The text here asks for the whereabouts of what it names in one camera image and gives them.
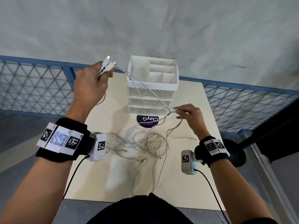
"white plastic organizer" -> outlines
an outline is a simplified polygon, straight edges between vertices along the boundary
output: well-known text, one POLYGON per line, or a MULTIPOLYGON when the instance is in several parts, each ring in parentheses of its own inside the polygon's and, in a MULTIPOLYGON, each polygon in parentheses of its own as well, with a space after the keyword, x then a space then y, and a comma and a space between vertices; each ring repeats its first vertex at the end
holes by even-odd
MULTIPOLYGON (((171 107, 179 81, 176 60, 131 56, 128 71, 171 107)), ((129 112, 151 116, 166 115, 168 110, 144 85, 133 76, 127 77, 129 112)))

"hand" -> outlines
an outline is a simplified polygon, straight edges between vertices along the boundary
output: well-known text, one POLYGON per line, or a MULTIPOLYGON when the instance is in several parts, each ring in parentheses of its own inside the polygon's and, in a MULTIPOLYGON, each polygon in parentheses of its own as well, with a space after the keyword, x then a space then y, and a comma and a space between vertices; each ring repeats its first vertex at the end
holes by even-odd
POLYGON ((97 80, 102 61, 78 71, 74 82, 73 103, 66 117, 84 123, 93 107, 103 98, 108 88, 108 78, 113 77, 114 68, 97 80))
POLYGON ((202 112, 199 108, 194 107, 193 104, 181 105, 175 108, 177 109, 176 113, 180 115, 177 116, 177 119, 181 119, 182 117, 183 119, 186 119, 189 127, 193 130, 199 140, 211 136, 207 131, 202 112))

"purple circular sticker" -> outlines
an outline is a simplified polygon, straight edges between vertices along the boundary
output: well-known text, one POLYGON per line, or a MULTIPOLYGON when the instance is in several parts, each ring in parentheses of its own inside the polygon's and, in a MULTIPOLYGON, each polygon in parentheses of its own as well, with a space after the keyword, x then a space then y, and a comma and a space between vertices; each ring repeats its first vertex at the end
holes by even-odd
POLYGON ((137 122, 140 126, 145 128, 152 128, 153 126, 157 125, 159 122, 158 116, 137 116, 137 122))

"white table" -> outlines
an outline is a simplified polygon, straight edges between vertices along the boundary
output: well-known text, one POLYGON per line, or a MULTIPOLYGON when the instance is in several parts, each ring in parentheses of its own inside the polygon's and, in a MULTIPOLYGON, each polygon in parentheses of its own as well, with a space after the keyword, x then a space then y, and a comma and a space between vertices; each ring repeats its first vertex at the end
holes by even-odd
MULTIPOLYGON (((201 109, 208 131, 214 137, 221 138, 202 84, 180 80, 172 106, 188 103, 201 109)), ((179 122, 176 116, 175 113, 171 114, 164 124, 156 127, 157 130, 166 135, 166 130, 173 128, 179 122)), ((114 73, 114 77, 109 79, 106 100, 101 105, 96 106, 86 120, 88 130, 102 133, 117 132, 120 128, 126 130, 133 127, 136 123, 136 114, 129 114, 127 111, 126 75, 114 73)), ((196 138, 185 120, 170 135, 170 138, 177 137, 196 138)), ((190 139, 169 141, 170 148, 167 159, 154 193, 175 207, 219 210, 205 178, 200 173, 193 176, 186 175, 181 171, 181 151, 185 149, 194 150, 198 144, 198 139, 196 141, 190 139)), ((79 156, 73 162, 69 180, 82 158, 83 156, 79 156)), ((151 192, 153 161, 154 159, 149 158, 140 168, 134 183, 135 194, 149 194, 151 192)), ((156 175, 159 175, 163 161, 164 157, 158 160, 156 175)), ((65 198, 116 202, 131 197, 132 178, 138 165, 138 162, 122 158, 114 152, 109 152, 103 160, 98 162, 84 160, 77 170, 65 198)), ((200 163, 197 164, 197 169, 206 175, 224 209, 210 169, 207 165, 203 166, 200 163)))

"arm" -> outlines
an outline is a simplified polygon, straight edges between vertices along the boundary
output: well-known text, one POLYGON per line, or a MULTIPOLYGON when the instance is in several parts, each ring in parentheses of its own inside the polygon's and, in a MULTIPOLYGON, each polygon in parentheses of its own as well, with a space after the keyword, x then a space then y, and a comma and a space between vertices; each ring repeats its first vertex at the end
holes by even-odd
MULTIPOLYGON (((113 77, 113 69, 97 81, 100 68, 101 63, 97 63, 78 71, 73 103, 66 117, 84 123, 92 108, 102 99, 108 78, 113 77)), ((61 204, 72 163, 38 158, 8 202, 0 216, 0 223, 52 223, 61 204)))
MULTIPOLYGON (((176 113, 187 120, 199 140, 210 136, 202 112, 192 104, 177 107, 176 113)), ((216 188, 232 224, 254 218, 272 218, 262 198, 252 189, 237 169, 227 159, 215 161, 210 166, 216 188)))

